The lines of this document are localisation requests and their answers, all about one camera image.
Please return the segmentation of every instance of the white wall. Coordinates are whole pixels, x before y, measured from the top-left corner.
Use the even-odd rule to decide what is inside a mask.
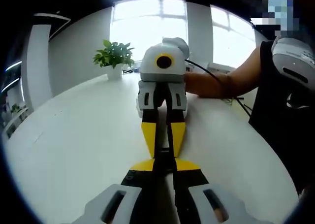
[[[22,56],[23,89],[30,112],[53,97],[48,71],[50,28],[50,25],[33,25]]]
[[[109,39],[112,8],[95,12],[66,28],[49,42],[49,76],[53,95],[106,73],[93,64],[103,39]]]
[[[213,35],[210,7],[187,2],[190,58],[198,64],[213,61]]]

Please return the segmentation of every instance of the window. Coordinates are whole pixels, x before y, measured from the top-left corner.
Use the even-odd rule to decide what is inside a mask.
[[[133,59],[142,60],[146,50],[165,37],[188,43],[185,0],[125,0],[115,4],[110,41],[131,43]]]
[[[213,62],[239,67],[256,48],[252,25],[240,17],[211,6],[213,23]]]

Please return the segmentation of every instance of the white pot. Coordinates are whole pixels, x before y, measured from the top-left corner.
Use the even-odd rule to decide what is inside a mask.
[[[123,64],[118,64],[113,68],[111,65],[108,67],[107,77],[108,80],[119,80],[122,78]]]

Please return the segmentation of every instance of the camera lens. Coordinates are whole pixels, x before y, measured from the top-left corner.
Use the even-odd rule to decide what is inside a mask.
[[[162,69],[167,69],[172,65],[172,60],[167,56],[162,56],[157,59],[157,66]]]

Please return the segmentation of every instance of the black cable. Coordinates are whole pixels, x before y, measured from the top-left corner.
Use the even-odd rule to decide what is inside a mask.
[[[252,111],[252,109],[250,107],[248,107],[246,104],[244,104],[244,106],[249,109],[250,111]]]
[[[221,82],[221,80],[216,77],[214,74],[212,74],[210,71],[208,71],[207,69],[203,68],[202,66],[198,65],[197,63],[194,63],[190,60],[185,60],[186,62],[195,65],[196,67],[202,69],[203,71],[205,71],[206,73],[208,73],[209,75],[211,75],[225,90],[227,90],[226,86]],[[246,109],[246,107],[240,102],[240,100],[238,98],[234,98],[240,105],[241,107],[244,109],[244,111],[247,113],[247,115],[249,115],[249,117],[251,117],[251,114],[249,113],[249,111]]]

